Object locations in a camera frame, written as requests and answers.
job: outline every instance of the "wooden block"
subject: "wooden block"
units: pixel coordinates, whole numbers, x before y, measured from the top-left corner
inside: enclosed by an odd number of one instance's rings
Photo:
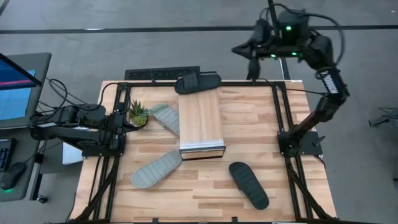
[[[222,157],[225,147],[218,90],[180,95],[178,105],[183,159]]]

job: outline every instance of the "monitor screen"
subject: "monitor screen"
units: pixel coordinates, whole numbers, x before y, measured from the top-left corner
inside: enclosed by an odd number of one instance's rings
[[[0,54],[0,90],[29,88],[36,85],[41,85],[41,82]]]

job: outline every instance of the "black slipper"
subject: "black slipper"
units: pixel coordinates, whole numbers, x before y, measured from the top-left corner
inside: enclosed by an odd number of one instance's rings
[[[212,90],[221,85],[219,75],[185,75],[175,82],[174,90],[178,94],[191,94],[199,91]]]
[[[247,164],[243,162],[234,162],[229,165],[229,172],[238,186],[238,189],[243,191],[254,208],[263,210],[268,207],[268,196],[254,175],[254,172]]]

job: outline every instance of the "computer mouse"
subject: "computer mouse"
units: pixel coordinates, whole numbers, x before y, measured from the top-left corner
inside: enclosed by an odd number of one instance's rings
[[[9,190],[15,187],[20,177],[22,177],[22,175],[24,174],[25,170],[26,165],[24,162],[16,162],[11,165],[2,176],[0,181],[0,187],[3,190]]]

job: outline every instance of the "potted plant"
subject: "potted plant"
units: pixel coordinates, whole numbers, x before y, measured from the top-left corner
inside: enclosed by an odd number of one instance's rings
[[[142,127],[148,123],[148,109],[137,100],[133,100],[132,108],[129,109],[129,122],[135,127]]]

